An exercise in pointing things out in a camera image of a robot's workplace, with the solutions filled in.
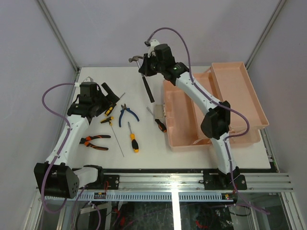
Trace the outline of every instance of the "gray wall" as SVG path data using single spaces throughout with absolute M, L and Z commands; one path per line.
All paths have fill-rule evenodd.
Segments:
M 177 29 L 193 65 L 247 61 L 278 0 L 45 0 L 80 66 L 131 66 L 128 58 L 148 49 L 157 28 Z M 155 38 L 168 43 L 177 61 L 185 49 L 171 31 Z
M 0 229 L 21 228 L 36 186 L 33 168 L 53 147 L 60 120 L 41 104 L 74 72 L 34 0 L 0 3 Z M 69 88 L 47 104 L 61 113 Z
M 290 0 L 249 75 L 270 122 L 277 162 L 288 172 L 307 220 L 307 1 Z

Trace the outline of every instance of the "pliers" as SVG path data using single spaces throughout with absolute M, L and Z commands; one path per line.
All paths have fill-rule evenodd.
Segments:
M 90 140 L 99 139 L 99 138 L 111 138 L 111 136 L 110 135 L 88 136 L 86 138 L 81 138 L 79 144 L 84 144 L 86 147 L 92 147 L 96 150 L 108 150 L 109 148 L 107 148 L 107 147 L 96 146 L 96 145 L 93 145 L 89 142 Z
M 121 127 L 121 118 L 123 117 L 125 110 L 127 110 L 129 113 L 131 113 L 136 118 L 137 121 L 140 121 L 138 116 L 132 110 L 130 110 L 130 108 L 127 108 L 126 104 L 124 104 L 124 105 L 121 105 L 121 111 L 120 111 L 120 116 L 119 116 L 119 120 L 118 120 L 119 121 L 119 127 Z

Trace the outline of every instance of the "robotic arm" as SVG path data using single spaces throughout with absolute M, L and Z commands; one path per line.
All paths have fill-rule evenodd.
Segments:
M 210 138 L 218 157 L 218 169 L 220 175 L 230 181 L 230 163 L 226 150 L 228 145 L 232 159 L 234 178 L 239 175 L 238 167 L 234 161 L 229 140 L 224 141 L 229 134 L 230 111 L 216 106 L 212 102 L 219 103 L 229 107 L 230 104 L 225 101 L 221 102 L 213 97 L 200 83 L 193 77 L 190 78 L 189 69 L 181 62 L 175 62 L 171 49 L 167 44 L 160 44 L 157 40 L 151 40 L 147 46 L 150 46 L 149 52 L 144 54 L 144 61 L 139 72 L 145 76 L 153 76 L 161 73 L 167 81 L 182 89 L 200 108 L 205 118 L 201 124 L 201 130 Z M 209 97 L 205 97 L 194 84 L 205 92 Z
M 95 116 L 114 107 L 119 98 L 112 92 L 106 83 L 102 87 L 108 93 L 104 95 L 95 82 L 80 84 L 79 103 L 73 102 L 67 112 L 67 119 L 71 125 L 71 132 L 61 152 L 57 155 L 65 136 L 68 125 L 64 130 L 50 156 L 45 163 L 37 163 L 34 168 L 36 182 L 41 192 L 43 179 L 47 168 L 54 157 L 58 156 L 47 176 L 45 185 L 46 196 L 74 198 L 80 187 L 87 184 L 103 186 L 103 170 L 101 166 L 85 165 L 82 169 L 73 171 L 69 165 L 73 162 L 80 139 Z

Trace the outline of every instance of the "hammer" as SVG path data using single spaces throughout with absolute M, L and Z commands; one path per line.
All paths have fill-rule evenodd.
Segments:
M 132 58 L 129 58 L 129 62 L 131 63 L 131 62 L 135 61 L 138 64 L 138 67 L 141 68 L 140 63 L 139 63 L 139 59 L 143 59 L 143 57 L 142 56 L 133 56 Z M 153 97 L 153 94 L 152 94 L 152 92 L 149 88 L 147 80 L 146 80 L 144 74 L 141 73 L 141 76 L 142 76 L 147 94 L 149 96 L 149 100 L 150 100 L 151 103 L 154 103 L 154 97 Z

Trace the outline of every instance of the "hammer head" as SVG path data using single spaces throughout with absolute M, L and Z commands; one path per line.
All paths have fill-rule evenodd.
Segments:
M 132 58 L 129 58 L 129 62 L 138 61 L 139 59 L 143 59 L 142 56 L 133 56 Z

